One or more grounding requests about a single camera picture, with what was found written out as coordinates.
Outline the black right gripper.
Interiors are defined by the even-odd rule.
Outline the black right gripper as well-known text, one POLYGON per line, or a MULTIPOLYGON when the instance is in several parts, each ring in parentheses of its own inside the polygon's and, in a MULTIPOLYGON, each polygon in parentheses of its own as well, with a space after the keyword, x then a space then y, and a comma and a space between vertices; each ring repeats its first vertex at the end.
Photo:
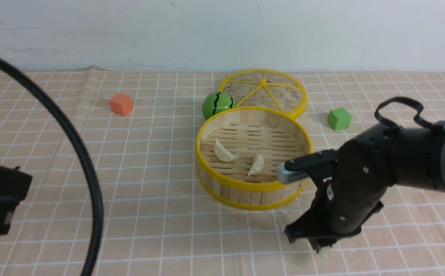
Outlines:
POLYGON ((314 250, 354 237, 383 207, 380 199, 393 183, 388 160, 367 151, 338 150, 334 175, 316 187, 309 209, 284 234, 290 243, 307 239, 314 250))

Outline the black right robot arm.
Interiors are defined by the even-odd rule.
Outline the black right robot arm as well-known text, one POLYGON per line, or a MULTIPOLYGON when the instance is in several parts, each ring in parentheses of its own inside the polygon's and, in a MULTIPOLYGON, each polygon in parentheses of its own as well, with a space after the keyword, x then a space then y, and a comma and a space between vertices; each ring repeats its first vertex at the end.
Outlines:
POLYGON ((354 237, 383 208, 381 197, 394 185, 445 193, 445 121, 433 128, 377 124, 328 149, 290 159, 277 168, 282 184, 310 179, 317 190, 310 208, 286 225, 290 243, 307 239, 312 248, 354 237))

